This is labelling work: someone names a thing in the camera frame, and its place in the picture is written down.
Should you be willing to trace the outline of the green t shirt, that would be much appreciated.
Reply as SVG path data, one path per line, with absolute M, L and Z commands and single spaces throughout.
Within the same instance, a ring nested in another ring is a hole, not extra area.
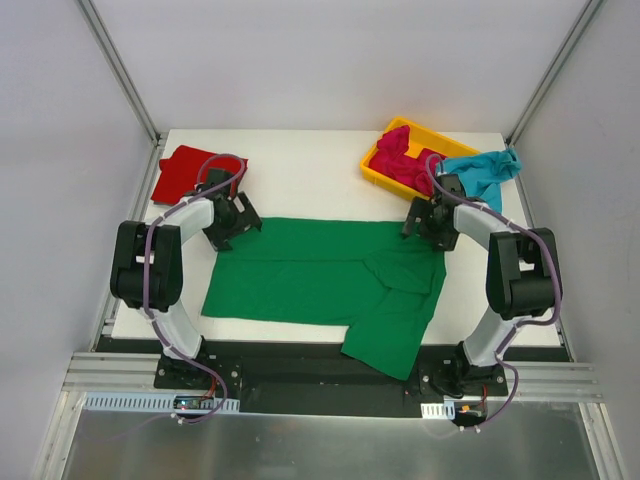
M 409 377 L 446 278 L 445 256 L 393 221 L 267 218 L 218 253 L 201 313 L 344 326 L 342 354 Z

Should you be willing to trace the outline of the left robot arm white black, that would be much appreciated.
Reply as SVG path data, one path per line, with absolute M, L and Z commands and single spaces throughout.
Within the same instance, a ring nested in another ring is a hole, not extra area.
M 232 239 L 262 229 L 251 201 L 237 188 L 244 170 L 211 169 L 165 213 L 149 222 L 124 221 L 117 230 L 111 295 L 150 324 L 162 346 L 158 370 L 191 389 L 220 388 L 223 380 L 182 301 L 183 246 L 202 234 L 215 252 L 226 252 Z

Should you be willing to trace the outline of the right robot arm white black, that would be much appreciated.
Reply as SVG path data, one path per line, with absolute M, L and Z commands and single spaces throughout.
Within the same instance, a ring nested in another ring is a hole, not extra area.
M 434 250 L 451 252 L 464 235 L 487 252 L 487 310 L 449 362 L 429 374 L 435 392 L 459 399 L 498 380 L 500 362 L 521 328 L 555 322 L 540 318 L 559 312 L 562 284 L 550 229 L 526 229 L 480 198 L 467 197 L 456 174 L 440 174 L 433 184 L 431 198 L 411 201 L 402 236 L 417 233 Z

